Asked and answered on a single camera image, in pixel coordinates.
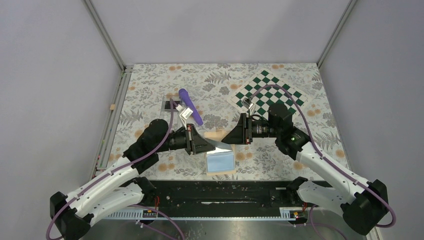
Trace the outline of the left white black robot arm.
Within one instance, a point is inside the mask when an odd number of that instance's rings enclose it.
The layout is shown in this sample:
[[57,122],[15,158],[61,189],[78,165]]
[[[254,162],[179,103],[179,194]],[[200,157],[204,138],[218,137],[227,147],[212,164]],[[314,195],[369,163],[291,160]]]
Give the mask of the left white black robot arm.
[[50,231],[56,226],[63,240],[79,240],[107,215],[155,200],[155,187],[141,174],[159,160],[159,153],[184,149],[188,155],[215,150],[191,123],[173,131],[164,119],[155,119],[107,170],[79,188],[50,197]]

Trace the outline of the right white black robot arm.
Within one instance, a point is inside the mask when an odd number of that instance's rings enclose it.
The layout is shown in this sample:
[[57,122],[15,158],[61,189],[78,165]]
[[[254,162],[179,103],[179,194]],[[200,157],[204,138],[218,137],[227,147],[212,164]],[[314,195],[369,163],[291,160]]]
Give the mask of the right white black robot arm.
[[322,187],[298,177],[288,186],[287,201],[293,206],[306,202],[330,210],[353,231],[366,236],[389,212],[386,185],[378,179],[369,181],[332,159],[308,134],[294,126],[292,116],[283,103],[268,109],[267,120],[242,113],[222,142],[248,145],[254,138],[275,138],[281,153],[309,167],[330,184]]

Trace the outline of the blue credit card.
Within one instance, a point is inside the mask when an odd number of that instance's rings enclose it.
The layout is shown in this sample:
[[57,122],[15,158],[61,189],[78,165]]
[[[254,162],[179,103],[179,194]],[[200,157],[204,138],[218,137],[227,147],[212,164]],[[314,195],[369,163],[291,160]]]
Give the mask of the blue credit card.
[[208,138],[206,140],[215,146],[215,150],[205,154],[206,174],[208,176],[234,174],[236,172],[234,146]]

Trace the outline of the tan leather card holder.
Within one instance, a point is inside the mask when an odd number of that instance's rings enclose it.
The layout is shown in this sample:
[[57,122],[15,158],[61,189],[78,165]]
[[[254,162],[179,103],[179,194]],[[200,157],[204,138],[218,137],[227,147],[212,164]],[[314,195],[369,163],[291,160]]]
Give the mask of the tan leather card holder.
[[207,176],[236,173],[235,145],[222,142],[228,133],[225,130],[204,133],[206,140],[215,147],[205,154]]

